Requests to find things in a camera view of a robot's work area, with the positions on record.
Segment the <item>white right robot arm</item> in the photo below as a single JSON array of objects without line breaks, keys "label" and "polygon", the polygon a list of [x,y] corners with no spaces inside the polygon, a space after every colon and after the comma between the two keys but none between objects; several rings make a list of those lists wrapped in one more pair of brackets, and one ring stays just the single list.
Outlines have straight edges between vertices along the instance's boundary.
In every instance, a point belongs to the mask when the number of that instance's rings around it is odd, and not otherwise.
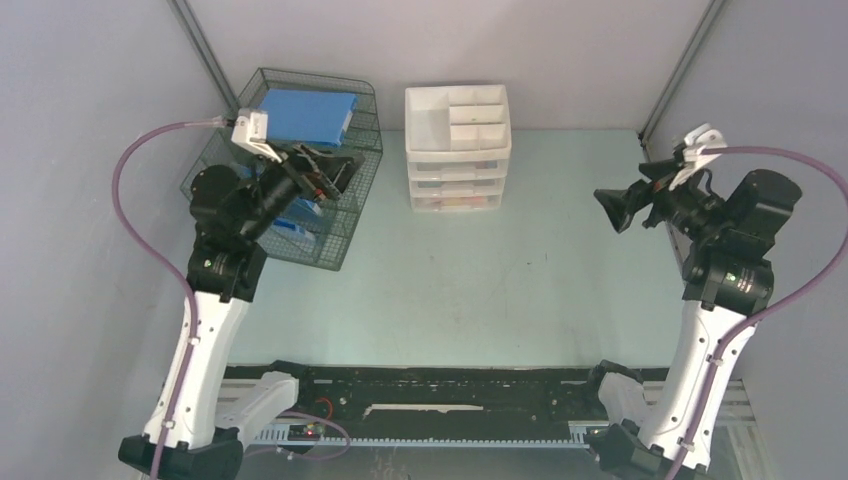
[{"label": "white right robot arm", "polygon": [[609,425],[586,440],[601,469],[621,479],[704,479],[731,373],[755,332],[751,318],[773,293],[766,254],[802,192],[765,169],[749,172],[728,198],[712,191],[708,170],[686,175],[675,160],[639,170],[628,188],[598,189],[594,197],[617,232],[647,210],[646,227],[667,224],[689,238],[681,330],[654,404],[635,371],[610,361],[596,366],[581,402]]}]

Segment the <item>white plastic drawer organizer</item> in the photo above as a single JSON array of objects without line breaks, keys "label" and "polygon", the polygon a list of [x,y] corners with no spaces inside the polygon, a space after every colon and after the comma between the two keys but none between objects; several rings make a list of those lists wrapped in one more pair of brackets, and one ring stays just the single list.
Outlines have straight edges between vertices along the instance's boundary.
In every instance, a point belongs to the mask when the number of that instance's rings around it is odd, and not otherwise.
[{"label": "white plastic drawer organizer", "polygon": [[500,207],[512,153],[504,85],[410,87],[404,134],[413,211]]}]

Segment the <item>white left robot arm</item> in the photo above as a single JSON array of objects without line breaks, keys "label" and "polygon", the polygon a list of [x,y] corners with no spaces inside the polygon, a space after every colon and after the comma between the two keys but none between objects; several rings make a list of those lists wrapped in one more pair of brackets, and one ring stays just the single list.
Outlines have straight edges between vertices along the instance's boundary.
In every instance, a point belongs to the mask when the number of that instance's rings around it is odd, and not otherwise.
[{"label": "white left robot arm", "polygon": [[312,411],[315,388],[288,373],[264,374],[227,411],[217,400],[267,260],[261,236],[299,199],[339,199],[364,162],[353,151],[292,145],[272,159],[257,156],[250,176],[217,164],[194,177],[196,236],[178,274],[186,297],[177,347],[144,430],[120,444],[122,463],[151,479],[232,479],[266,424],[284,411]]}]

